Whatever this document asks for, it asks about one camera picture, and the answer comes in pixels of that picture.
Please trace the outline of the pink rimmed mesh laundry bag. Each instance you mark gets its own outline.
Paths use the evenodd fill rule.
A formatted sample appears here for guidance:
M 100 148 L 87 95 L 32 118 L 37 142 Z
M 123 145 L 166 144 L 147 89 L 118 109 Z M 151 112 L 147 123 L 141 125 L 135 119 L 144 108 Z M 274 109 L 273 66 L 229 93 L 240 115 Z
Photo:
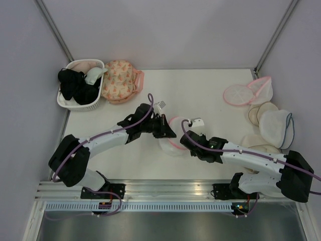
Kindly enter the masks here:
M 188 150 L 180 143 L 181 137 L 184 135 L 181 124 L 185 119 L 185 117 L 176 116 L 169 121 L 169 126 L 176 134 L 176 138 L 159 139 L 160 148 L 169 156 L 181 156 Z

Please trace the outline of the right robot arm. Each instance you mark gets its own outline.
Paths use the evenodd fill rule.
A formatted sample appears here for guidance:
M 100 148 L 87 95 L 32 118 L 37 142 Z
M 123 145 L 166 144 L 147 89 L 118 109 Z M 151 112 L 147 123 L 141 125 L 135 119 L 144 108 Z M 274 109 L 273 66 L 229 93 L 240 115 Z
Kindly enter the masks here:
M 261 193 L 274 198 L 286 197 L 290 200 L 308 202 L 312 184 L 313 169 L 296 152 L 270 154 L 238 146 L 226 139 L 205 135 L 199 136 L 187 131 L 180 139 L 191 156 L 208 163 L 238 165 L 254 171 L 253 174 L 235 173 L 228 183 L 228 194 L 215 193 L 219 199 L 245 199 Z

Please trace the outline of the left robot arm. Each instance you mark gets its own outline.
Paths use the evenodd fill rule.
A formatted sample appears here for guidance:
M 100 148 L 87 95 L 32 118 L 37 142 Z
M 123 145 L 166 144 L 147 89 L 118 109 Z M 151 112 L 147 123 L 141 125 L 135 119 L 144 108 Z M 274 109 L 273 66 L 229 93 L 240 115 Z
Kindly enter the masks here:
M 107 179 L 99 172 L 92 171 L 88 162 L 94 156 L 111 148 L 131 143 L 142 133 L 151 133 L 156 139 L 175 138 L 163 113 L 165 102 L 153 105 L 142 103 L 124 120 L 109 130 L 89 138 L 65 136 L 49 160 L 54 172 L 53 179 L 63 182 L 67 187 L 80 185 L 92 190 L 99 199 L 109 194 Z

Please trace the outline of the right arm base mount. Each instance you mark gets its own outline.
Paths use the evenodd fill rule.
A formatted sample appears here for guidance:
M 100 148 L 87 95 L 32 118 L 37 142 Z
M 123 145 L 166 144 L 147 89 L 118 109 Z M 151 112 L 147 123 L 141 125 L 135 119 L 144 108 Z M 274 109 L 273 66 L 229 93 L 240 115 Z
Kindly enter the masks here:
M 214 183 L 211 195 L 215 200 L 247 200 L 256 199 L 257 193 L 246 193 L 239 188 L 240 178 L 243 173 L 236 173 L 230 183 Z

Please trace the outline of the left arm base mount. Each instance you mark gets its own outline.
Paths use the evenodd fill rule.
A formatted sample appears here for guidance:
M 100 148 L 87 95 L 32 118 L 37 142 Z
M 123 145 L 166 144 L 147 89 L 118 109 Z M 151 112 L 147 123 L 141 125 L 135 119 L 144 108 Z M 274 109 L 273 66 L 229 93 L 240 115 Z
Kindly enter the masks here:
M 93 191 L 87 187 L 81 190 L 81 199 L 123 199 L 126 185 L 124 183 L 111 183 L 107 179 L 98 191 Z

